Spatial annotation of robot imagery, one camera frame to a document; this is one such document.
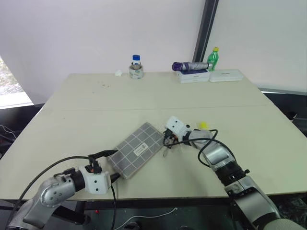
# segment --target label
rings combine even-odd
[[[133,152],[135,155],[140,156],[146,149],[148,149],[148,145],[146,143],[142,143],[139,147],[137,147]]]

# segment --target white box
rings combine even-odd
[[[243,79],[242,73],[237,69],[224,69],[211,72],[210,81],[240,81]]]
[[[210,72],[206,69],[177,71],[177,75],[179,76],[180,83],[208,81],[210,78]]]

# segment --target blue lid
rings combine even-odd
[[[132,60],[139,61],[140,60],[140,55],[137,55],[137,54],[133,55],[132,56]]]

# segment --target green bottle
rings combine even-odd
[[[214,71],[215,65],[217,64],[217,60],[219,59],[219,55],[217,54],[217,51],[219,51],[219,47],[214,47],[212,53],[208,57],[208,63],[213,64],[212,69],[209,69],[209,71]]]

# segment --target white cable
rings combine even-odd
[[[11,134],[14,136],[14,138],[17,139],[17,137],[16,137],[15,134],[13,133],[13,132],[14,132],[13,130],[11,130],[10,128],[7,128],[6,126],[3,126],[3,125],[0,125],[0,126],[4,129],[5,132],[11,133]]]
[[[161,214],[159,216],[153,216],[153,217],[147,217],[147,216],[133,216],[133,217],[130,217],[125,223],[123,223],[122,225],[120,225],[119,227],[115,228],[114,230],[118,230],[120,228],[122,228],[125,224],[127,224],[127,222],[129,222],[131,219],[133,218],[136,218],[136,217],[139,217],[139,218],[158,218],[158,217],[163,217],[163,216],[166,216],[168,214],[171,214],[172,212],[174,212],[175,210],[177,210],[178,208],[173,208],[173,210],[171,210],[170,212],[167,212],[167,213],[164,213],[164,214]]]

